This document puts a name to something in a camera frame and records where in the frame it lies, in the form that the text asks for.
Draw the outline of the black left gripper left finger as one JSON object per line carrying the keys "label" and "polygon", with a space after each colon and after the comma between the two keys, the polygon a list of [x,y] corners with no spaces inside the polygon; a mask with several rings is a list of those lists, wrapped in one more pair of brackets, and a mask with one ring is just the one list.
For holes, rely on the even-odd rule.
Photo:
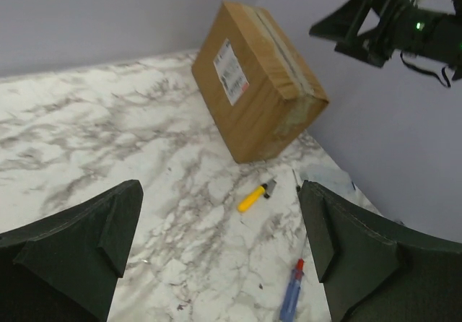
{"label": "black left gripper left finger", "polygon": [[106,321],[126,270],[143,189],[127,180],[1,234],[2,321]]}

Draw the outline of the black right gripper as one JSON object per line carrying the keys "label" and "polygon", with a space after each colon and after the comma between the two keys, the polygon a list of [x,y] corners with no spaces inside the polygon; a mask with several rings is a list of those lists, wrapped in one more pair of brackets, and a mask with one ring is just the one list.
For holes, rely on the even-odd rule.
{"label": "black right gripper", "polygon": [[395,50],[416,54],[442,18],[441,12],[412,0],[348,0],[315,23],[309,35],[336,42],[336,52],[382,67]]}

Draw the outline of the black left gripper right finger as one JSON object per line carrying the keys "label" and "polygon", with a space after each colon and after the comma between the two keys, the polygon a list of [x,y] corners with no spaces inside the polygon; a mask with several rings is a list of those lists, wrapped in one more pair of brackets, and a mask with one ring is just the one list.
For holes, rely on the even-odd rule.
{"label": "black left gripper right finger", "polygon": [[412,230],[319,183],[298,194],[332,321],[460,321],[461,244]]}

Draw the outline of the brown cardboard express box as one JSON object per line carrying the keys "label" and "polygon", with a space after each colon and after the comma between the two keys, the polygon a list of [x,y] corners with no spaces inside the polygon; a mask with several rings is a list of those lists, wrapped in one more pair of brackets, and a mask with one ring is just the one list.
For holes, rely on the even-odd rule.
{"label": "brown cardboard express box", "polygon": [[224,1],[192,66],[237,163],[278,156],[329,98],[268,10]]}

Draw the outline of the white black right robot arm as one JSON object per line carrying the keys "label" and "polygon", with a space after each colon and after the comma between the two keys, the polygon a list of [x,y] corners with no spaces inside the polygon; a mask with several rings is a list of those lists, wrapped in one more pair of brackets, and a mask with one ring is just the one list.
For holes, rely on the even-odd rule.
{"label": "white black right robot arm", "polygon": [[449,87],[461,79],[461,0],[452,0],[452,14],[421,8],[420,1],[348,0],[315,23],[309,34],[333,41],[337,52],[378,68],[394,51],[440,62],[453,70],[452,77],[409,62],[405,66]]}

